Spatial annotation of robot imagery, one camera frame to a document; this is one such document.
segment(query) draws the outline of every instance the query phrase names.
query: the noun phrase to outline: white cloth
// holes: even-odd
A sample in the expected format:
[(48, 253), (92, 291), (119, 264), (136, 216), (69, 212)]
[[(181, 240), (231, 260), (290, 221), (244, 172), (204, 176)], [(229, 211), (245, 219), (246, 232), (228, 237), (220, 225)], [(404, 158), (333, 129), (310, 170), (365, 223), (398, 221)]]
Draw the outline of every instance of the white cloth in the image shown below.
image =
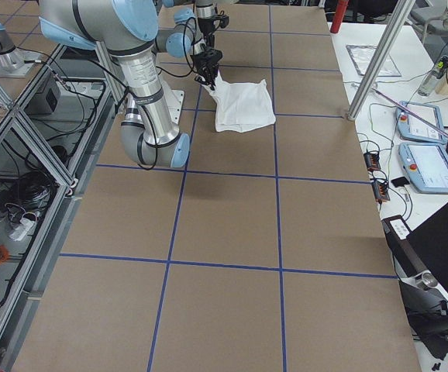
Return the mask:
[(276, 122), (265, 80), (258, 84), (230, 84), (224, 81), (219, 73), (215, 79), (214, 91), (205, 85), (204, 87), (217, 103), (217, 132), (233, 130), (243, 133)]

